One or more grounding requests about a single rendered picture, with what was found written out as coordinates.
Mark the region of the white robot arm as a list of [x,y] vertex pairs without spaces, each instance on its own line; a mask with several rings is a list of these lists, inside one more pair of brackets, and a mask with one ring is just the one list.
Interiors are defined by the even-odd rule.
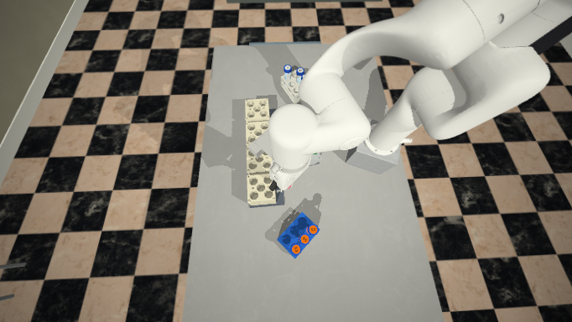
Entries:
[[[257,158],[265,152],[274,174],[294,174],[312,153],[348,150],[363,141],[373,153],[389,155],[411,143],[407,136],[421,125],[433,139],[460,135],[548,84],[549,68],[529,45],[571,16],[572,0],[420,0],[403,15],[334,42],[300,82],[302,105],[275,110],[248,148]],[[341,77],[375,56],[425,67],[370,125]]]

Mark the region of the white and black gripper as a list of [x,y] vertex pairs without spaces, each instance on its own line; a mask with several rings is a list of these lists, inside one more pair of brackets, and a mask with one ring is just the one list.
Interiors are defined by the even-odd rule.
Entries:
[[275,174],[269,170],[270,179],[273,181],[269,186],[269,189],[273,192],[275,189],[280,188],[281,190],[286,190],[308,167],[311,161],[312,154],[310,155],[309,162],[304,168],[304,170],[298,173],[288,174],[284,172],[277,171]]

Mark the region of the white tube rack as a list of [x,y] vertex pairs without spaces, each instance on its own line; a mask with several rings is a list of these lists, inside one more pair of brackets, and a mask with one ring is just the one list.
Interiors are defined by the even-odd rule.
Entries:
[[[291,85],[289,85],[289,83]],[[296,82],[296,70],[291,72],[291,78],[289,81],[284,79],[284,75],[281,76],[281,86],[293,103],[300,102],[300,99],[299,99],[299,83]]]

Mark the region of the blue tube rack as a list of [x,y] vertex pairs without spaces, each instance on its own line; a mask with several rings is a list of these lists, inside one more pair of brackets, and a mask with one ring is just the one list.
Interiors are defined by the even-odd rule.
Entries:
[[303,212],[300,213],[300,215],[292,222],[292,224],[283,232],[283,234],[278,238],[278,241],[282,244],[282,246],[294,257],[296,258],[297,256],[293,255],[292,252],[290,251],[290,246],[293,243],[298,243],[301,248],[302,251],[304,250],[304,248],[307,245],[302,245],[299,242],[299,236],[303,233],[306,233],[309,235],[310,240],[313,239],[314,236],[310,235],[307,231],[306,228],[311,225],[314,224]]

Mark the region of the cream bucket adapter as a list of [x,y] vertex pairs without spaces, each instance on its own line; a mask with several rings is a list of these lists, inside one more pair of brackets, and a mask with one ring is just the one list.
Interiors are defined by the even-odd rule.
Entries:
[[257,139],[262,133],[268,129],[268,123],[266,122],[246,122],[246,142],[247,147],[255,139]]
[[250,205],[277,204],[275,190],[272,192],[269,189],[272,182],[269,174],[247,175],[247,203]]
[[268,98],[245,100],[246,122],[266,122],[270,119]]
[[256,157],[247,148],[247,173],[248,175],[269,174],[272,159],[264,152],[260,157]]

